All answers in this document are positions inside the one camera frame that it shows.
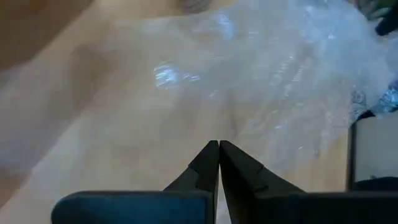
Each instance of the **wooden surface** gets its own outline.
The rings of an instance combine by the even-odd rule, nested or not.
[[[229,3],[214,0],[211,8]],[[160,190],[206,141],[231,131],[209,131],[215,120],[208,118],[220,111],[189,101],[177,105],[188,115],[170,114],[176,92],[156,88],[153,76],[133,66],[117,69],[134,58],[93,47],[114,21],[179,14],[171,0],[97,0],[31,60],[2,68],[0,223],[49,223],[54,203],[78,190]],[[165,129],[173,116],[187,116],[177,124],[186,135]],[[344,190],[347,139],[342,134],[317,157],[273,171],[307,191]]]

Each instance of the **clear plastic wrap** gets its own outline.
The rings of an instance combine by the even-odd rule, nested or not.
[[[384,38],[385,48],[387,49],[387,66],[390,71],[398,77],[398,33],[392,33]],[[379,102],[371,108],[376,115],[392,113],[398,110],[398,80],[395,79],[388,86],[388,90],[383,94]]]
[[[212,119],[208,128],[223,131],[211,138],[232,140],[277,170],[326,149],[394,76],[385,47],[344,1],[241,1],[118,21],[111,33],[105,50],[133,58],[135,73],[154,75],[157,88],[176,96],[160,141],[194,138],[206,128],[187,123]],[[217,112],[199,118],[198,110]]]

